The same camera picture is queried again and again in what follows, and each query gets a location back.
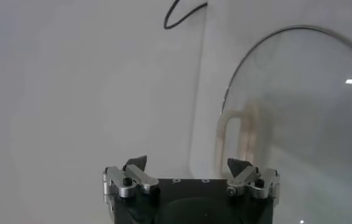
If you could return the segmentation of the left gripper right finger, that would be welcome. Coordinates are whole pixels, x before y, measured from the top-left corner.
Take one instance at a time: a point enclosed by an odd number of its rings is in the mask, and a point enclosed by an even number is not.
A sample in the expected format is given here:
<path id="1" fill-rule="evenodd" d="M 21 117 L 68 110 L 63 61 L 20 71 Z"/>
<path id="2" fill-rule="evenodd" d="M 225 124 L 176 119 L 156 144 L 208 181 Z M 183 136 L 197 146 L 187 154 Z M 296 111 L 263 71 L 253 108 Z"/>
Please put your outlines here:
<path id="1" fill-rule="evenodd" d="M 233 176 L 227 180 L 227 193 L 231 197 L 250 193 L 256 199 L 273 199 L 273 206 L 280 201 L 280 175 L 275 169 L 260 170 L 249 161 L 229 158 L 228 167 Z"/>

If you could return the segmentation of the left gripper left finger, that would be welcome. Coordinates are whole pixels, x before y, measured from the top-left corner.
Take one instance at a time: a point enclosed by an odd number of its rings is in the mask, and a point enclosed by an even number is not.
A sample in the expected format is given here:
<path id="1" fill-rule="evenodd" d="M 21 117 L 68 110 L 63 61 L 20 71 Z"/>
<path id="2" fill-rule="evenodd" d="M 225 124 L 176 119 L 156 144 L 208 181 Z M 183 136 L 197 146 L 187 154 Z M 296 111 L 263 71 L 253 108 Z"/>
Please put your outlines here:
<path id="1" fill-rule="evenodd" d="M 129 159 L 119 169 L 106 167 L 102 172 L 104 202 L 111 219 L 116 219 L 117 201 L 131 202 L 138 194 L 153 196 L 159 192 L 159 179 L 145 173 L 147 156 Z"/>

